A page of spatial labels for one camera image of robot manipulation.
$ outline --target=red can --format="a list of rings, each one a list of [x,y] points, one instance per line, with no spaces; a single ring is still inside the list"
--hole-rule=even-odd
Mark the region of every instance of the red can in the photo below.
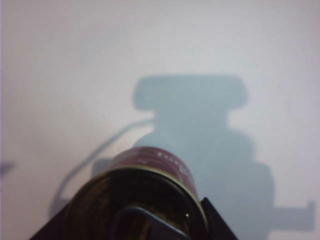
[[[120,153],[77,192],[66,212],[65,238],[109,239],[115,216],[128,207],[152,213],[191,240],[208,238],[190,171],[178,157],[155,147]],[[141,216],[129,215],[118,228],[116,240],[144,240],[150,225]]]

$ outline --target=can label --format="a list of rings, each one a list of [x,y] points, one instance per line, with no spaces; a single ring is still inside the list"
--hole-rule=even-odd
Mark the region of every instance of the can label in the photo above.
[[[125,166],[144,166],[169,174],[198,198],[189,169],[178,157],[168,151],[156,147],[134,147],[117,155],[107,170]]]

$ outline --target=can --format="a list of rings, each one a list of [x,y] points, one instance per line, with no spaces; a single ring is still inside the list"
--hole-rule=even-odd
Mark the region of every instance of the can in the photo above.
[[[130,214],[117,225],[116,237],[110,237],[118,213],[130,207],[151,213],[188,237],[183,239],[208,239],[206,215],[191,172],[178,157],[155,147],[134,147],[120,153],[104,172],[87,182],[68,206],[64,237],[147,240],[150,224],[146,218]]]

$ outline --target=white wall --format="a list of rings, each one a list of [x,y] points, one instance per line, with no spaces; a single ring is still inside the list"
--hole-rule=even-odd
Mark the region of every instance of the white wall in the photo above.
[[[186,161],[240,239],[319,239],[320,1],[3,0],[1,10],[3,239],[31,237],[97,160],[138,140]],[[190,88],[157,95],[172,75]],[[160,104],[147,111],[133,96],[154,79]],[[100,144],[148,118],[56,196]]]

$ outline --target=pull tab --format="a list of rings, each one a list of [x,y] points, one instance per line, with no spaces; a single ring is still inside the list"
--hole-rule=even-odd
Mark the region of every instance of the pull tab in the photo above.
[[[142,239],[139,237],[137,240],[191,240],[184,232],[138,206],[125,207],[116,213],[109,229],[110,240],[123,240],[117,237],[117,231],[125,232],[126,229],[118,229],[118,227],[124,217],[132,214],[143,216],[148,221],[148,224],[146,224],[148,228],[148,233],[145,234],[146,237]]]

